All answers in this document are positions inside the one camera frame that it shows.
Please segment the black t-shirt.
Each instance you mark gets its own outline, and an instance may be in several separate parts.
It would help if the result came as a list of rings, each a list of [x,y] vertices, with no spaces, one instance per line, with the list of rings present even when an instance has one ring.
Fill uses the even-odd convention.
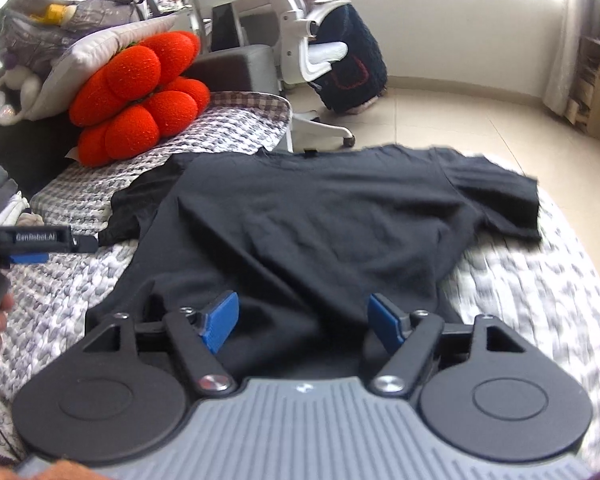
[[[86,327],[231,290],[239,320],[219,358],[240,379],[363,373],[384,353],[370,296],[455,322],[441,285],[478,233],[541,238],[535,180],[449,148],[176,154],[111,209],[100,244],[137,250]]]

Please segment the stack of folded clothes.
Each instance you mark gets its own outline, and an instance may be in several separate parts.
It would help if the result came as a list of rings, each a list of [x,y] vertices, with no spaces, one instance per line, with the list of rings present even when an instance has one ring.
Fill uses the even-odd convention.
[[[35,214],[18,184],[0,166],[0,228],[4,226],[42,226],[43,218]]]

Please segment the dark grey sofa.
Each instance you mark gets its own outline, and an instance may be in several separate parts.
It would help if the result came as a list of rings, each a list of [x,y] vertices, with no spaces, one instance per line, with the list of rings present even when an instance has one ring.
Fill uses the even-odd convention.
[[[272,49],[262,44],[201,55],[184,76],[202,81],[213,92],[279,92]],[[66,154],[79,134],[65,113],[0,126],[0,166],[24,196],[32,197],[72,164]]]

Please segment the grey white quilted blanket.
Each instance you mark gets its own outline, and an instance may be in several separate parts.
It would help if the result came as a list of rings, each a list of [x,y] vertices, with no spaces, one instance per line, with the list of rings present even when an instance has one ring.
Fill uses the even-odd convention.
[[[554,200],[541,192],[540,201],[539,245],[481,235],[443,282],[443,295],[465,321],[498,316],[580,382],[593,420],[579,455],[600,469],[600,276]],[[78,341],[87,308],[112,291],[136,248],[131,240],[10,271],[16,307],[0,355],[0,456],[22,449],[10,399]]]

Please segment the white folded pillow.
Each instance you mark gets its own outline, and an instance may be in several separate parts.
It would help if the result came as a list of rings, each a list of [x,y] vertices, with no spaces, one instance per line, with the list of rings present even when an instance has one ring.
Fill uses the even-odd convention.
[[[167,32],[176,16],[134,22],[93,32],[73,44],[42,77],[17,64],[0,77],[0,125],[40,120],[66,110],[80,88],[115,54],[150,36]]]

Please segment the red plush cushion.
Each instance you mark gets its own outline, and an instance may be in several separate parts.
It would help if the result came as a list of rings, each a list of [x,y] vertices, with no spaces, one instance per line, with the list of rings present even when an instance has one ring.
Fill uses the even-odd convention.
[[[132,44],[100,68],[71,102],[81,129],[73,158],[90,168],[131,159],[184,132],[211,92],[184,76],[200,51],[192,32],[162,32]]]

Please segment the grey patterned bag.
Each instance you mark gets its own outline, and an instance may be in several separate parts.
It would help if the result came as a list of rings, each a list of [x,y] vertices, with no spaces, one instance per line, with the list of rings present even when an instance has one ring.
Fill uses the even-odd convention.
[[[0,63],[46,78],[78,40],[159,15],[154,0],[7,0],[0,9]]]

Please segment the wooden shelf unit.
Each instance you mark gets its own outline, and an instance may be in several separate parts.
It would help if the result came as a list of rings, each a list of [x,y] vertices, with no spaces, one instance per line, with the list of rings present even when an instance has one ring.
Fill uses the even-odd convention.
[[[600,40],[583,37],[577,57],[565,118],[571,125],[600,141]]]

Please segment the beige curtain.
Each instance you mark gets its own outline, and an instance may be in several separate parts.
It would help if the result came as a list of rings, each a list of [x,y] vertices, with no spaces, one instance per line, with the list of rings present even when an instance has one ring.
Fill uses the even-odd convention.
[[[565,113],[576,76],[580,38],[588,35],[595,21],[595,0],[564,0],[557,49],[543,94],[543,104],[552,113]]]

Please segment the person in dark coat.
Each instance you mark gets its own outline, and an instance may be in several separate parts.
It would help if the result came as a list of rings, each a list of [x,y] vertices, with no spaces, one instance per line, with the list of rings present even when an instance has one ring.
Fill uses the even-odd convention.
[[[351,3],[330,12],[312,44],[343,42],[348,52],[332,70],[310,83],[328,110],[358,115],[386,93],[388,72],[378,41]]]

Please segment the white office chair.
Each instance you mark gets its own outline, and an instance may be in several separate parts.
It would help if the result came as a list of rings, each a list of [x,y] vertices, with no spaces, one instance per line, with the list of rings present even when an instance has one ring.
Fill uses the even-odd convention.
[[[202,19],[201,8],[214,6],[209,0],[189,0],[196,18]],[[228,0],[235,16],[269,6],[276,15],[278,37],[273,50],[280,76],[285,84],[313,82],[332,70],[332,64],[348,53],[342,41],[311,44],[324,19],[351,0],[315,0],[307,6],[304,0]]]

